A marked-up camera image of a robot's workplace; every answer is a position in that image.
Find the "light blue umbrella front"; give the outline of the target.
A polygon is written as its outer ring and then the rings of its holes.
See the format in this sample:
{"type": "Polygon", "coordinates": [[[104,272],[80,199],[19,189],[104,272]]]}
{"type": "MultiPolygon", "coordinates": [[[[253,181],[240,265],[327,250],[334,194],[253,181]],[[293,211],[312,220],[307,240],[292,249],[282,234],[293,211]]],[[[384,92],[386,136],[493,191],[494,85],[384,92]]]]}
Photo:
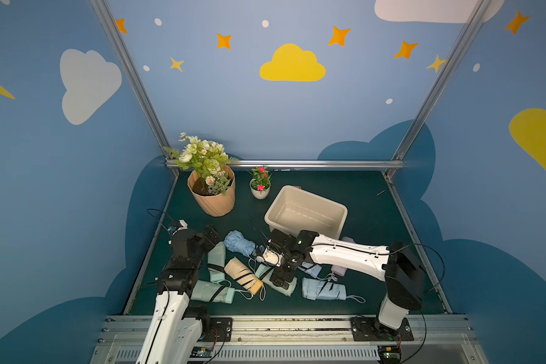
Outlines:
{"type": "Polygon", "coordinates": [[[307,300],[346,300],[344,285],[333,281],[320,281],[312,278],[302,279],[302,294],[307,300]]]}

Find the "sky blue umbrella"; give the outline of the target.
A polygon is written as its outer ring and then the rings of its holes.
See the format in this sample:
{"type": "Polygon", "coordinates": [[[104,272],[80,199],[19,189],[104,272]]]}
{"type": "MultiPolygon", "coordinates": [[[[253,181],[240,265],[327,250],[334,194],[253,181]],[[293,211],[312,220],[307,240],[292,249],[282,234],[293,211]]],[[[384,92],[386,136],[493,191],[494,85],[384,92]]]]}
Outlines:
{"type": "Polygon", "coordinates": [[[247,258],[255,256],[256,244],[249,241],[239,231],[229,232],[223,240],[225,247],[233,253],[240,253],[247,258]]]}

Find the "orange beige umbrella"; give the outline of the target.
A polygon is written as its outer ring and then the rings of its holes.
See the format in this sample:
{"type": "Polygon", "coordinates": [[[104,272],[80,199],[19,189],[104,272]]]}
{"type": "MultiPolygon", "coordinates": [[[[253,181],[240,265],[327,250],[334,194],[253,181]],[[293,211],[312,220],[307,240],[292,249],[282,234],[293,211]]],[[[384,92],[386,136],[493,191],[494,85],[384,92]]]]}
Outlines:
{"type": "Polygon", "coordinates": [[[238,258],[233,258],[224,266],[224,272],[236,281],[244,290],[256,295],[262,290],[263,282],[238,258]]]}

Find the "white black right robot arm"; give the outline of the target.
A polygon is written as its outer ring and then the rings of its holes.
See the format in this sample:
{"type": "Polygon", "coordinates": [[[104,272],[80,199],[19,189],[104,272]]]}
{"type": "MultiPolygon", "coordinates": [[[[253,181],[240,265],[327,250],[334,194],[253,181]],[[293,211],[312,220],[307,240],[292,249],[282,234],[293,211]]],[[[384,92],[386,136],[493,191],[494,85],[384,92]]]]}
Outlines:
{"type": "Polygon", "coordinates": [[[409,245],[368,246],[302,230],[297,236],[274,229],[259,262],[272,266],[270,282],[288,288],[303,263],[337,265],[385,283],[386,295],[374,323],[386,335],[397,332],[410,311],[422,309],[426,269],[409,245]]]}

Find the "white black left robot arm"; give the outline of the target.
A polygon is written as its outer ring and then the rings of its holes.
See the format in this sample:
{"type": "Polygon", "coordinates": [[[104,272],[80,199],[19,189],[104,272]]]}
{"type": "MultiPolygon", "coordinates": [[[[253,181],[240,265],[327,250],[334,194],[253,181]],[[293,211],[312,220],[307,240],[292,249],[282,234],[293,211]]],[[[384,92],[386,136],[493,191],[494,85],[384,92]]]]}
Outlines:
{"type": "Polygon", "coordinates": [[[190,301],[200,266],[220,241],[212,225],[196,232],[179,221],[171,229],[171,256],[157,279],[153,318],[137,363],[186,363],[197,341],[208,335],[208,310],[190,307],[190,301]]]}

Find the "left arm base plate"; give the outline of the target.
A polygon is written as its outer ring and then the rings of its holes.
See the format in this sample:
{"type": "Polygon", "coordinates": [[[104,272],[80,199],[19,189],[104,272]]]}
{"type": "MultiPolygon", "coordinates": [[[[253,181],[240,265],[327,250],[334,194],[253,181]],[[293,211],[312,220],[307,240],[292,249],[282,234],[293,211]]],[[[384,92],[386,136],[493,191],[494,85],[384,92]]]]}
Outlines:
{"type": "Polygon", "coordinates": [[[230,317],[212,317],[209,324],[203,322],[203,329],[199,342],[230,342],[233,323],[234,320],[230,317]]]}

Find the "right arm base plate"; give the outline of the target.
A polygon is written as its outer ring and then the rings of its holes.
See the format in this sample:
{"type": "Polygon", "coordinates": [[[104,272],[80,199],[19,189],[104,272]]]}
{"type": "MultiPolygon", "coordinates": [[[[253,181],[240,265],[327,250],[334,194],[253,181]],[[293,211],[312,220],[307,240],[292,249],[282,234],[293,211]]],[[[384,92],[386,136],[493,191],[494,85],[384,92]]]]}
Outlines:
{"type": "Polygon", "coordinates": [[[350,319],[350,327],[355,341],[414,341],[412,329],[404,318],[398,329],[391,329],[381,324],[376,317],[357,315],[350,319]]]}

